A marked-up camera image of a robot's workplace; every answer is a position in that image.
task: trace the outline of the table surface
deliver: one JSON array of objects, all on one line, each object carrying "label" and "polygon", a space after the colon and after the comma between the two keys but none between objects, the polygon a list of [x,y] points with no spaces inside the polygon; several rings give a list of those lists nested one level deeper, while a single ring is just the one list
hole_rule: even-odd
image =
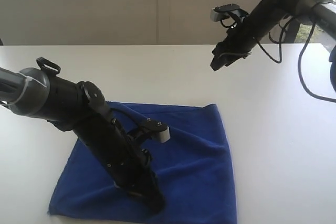
[{"label": "table surface", "polygon": [[[278,55],[276,45],[265,47]],[[110,101],[216,103],[232,153],[238,223],[335,223],[336,105],[304,92],[301,47],[284,45],[281,65],[255,48],[218,72],[209,67],[211,45],[5,46],[0,66],[19,71],[46,57],[62,67],[62,78],[92,81]],[[334,97],[328,56],[309,45],[302,71],[312,91]],[[6,109],[0,124],[0,222],[94,223],[47,215],[76,136]]]}]

